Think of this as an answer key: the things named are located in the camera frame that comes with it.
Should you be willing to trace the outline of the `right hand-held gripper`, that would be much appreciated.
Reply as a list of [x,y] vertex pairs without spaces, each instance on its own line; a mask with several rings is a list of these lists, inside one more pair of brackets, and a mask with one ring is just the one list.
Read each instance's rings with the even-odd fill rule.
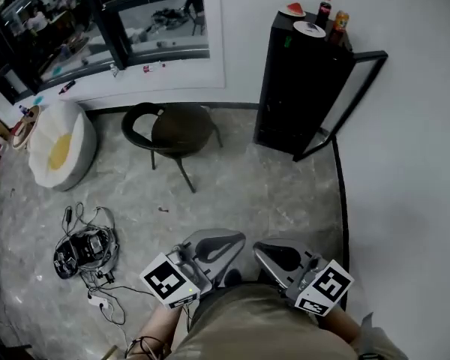
[[305,243],[293,239],[258,241],[253,254],[293,307],[320,317],[337,305],[354,282],[336,260],[328,261]]

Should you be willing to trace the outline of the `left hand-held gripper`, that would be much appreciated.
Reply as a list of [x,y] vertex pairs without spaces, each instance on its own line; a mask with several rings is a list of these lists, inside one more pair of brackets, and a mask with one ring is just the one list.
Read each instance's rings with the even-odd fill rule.
[[236,230],[198,230],[169,253],[159,253],[139,278],[165,307],[190,304],[220,284],[245,242]]

